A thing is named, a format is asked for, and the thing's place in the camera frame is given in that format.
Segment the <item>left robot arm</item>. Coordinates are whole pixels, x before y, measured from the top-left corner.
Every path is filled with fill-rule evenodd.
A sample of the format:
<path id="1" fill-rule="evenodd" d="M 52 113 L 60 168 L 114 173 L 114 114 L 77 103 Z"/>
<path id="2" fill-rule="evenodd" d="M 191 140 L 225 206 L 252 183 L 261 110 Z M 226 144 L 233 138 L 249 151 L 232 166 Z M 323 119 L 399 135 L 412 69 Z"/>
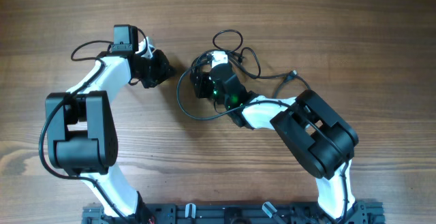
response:
<path id="1" fill-rule="evenodd" d="M 119 143 L 110 107 L 125 85 L 154 88 L 175 75 L 165 54 L 143 31 L 114 26 L 108 48 L 93 57 L 94 68 L 75 86 L 51 93 L 39 138 L 39 157 L 53 176 L 79 180 L 102 204 L 100 217 L 117 223 L 152 223 L 153 214 L 131 187 L 116 160 Z"/>

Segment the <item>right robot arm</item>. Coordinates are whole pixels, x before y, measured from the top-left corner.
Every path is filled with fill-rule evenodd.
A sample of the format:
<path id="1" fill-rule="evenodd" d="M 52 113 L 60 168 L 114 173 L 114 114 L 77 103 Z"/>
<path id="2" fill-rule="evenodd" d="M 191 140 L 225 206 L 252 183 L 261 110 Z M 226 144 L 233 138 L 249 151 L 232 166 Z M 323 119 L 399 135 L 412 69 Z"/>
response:
<path id="1" fill-rule="evenodd" d="M 355 202 L 349 170 L 358 136 L 316 92 L 307 89 L 297 97 L 267 98 L 247 91 L 229 63 L 209 72 L 196 66 L 189 78 L 198 98 L 225 107 L 239 127 L 275 131 L 297 162 L 313 177 L 318 205 L 331 219 L 345 223 Z"/>

